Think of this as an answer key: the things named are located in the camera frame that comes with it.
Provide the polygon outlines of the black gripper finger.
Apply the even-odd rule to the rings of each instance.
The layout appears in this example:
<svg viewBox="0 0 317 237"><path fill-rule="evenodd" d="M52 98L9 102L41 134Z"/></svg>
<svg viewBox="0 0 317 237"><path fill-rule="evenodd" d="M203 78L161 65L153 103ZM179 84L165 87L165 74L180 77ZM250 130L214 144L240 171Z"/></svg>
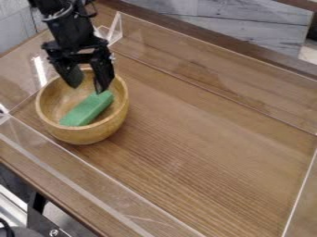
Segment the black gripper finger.
<svg viewBox="0 0 317 237"><path fill-rule="evenodd" d="M60 60L53 62L53 67L65 83L76 88L84 78L79 65L69 60Z"/></svg>
<svg viewBox="0 0 317 237"><path fill-rule="evenodd" d="M93 55L89 64L93 73L93 87L97 94L105 91L113 80L113 66L108 56Z"/></svg>

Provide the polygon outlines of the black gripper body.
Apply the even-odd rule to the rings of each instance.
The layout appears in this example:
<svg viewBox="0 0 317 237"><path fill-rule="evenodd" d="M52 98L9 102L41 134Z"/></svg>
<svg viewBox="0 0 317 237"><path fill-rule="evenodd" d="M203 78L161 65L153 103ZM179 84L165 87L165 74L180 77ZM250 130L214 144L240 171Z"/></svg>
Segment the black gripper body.
<svg viewBox="0 0 317 237"><path fill-rule="evenodd" d="M61 46L56 41L44 42L41 49L48 55L49 63L61 67L91 63L93 58L111 61L108 41L96 36L89 37L83 44L68 46Z"/></svg>

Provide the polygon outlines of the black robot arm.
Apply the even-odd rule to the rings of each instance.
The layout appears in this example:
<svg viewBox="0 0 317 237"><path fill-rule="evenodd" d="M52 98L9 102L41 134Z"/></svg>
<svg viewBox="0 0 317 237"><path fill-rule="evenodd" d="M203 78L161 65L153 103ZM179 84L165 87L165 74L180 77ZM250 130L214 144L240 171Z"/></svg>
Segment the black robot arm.
<svg viewBox="0 0 317 237"><path fill-rule="evenodd" d="M93 0L26 0L32 8L41 13L41 22L46 24L53 40L41 44L48 61L65 83L76 88L84 74L80 64L89 64L93 75L93 88L99 94L109 87L115 77L108 50L108 40L96 36L85 5Z"/></svg>

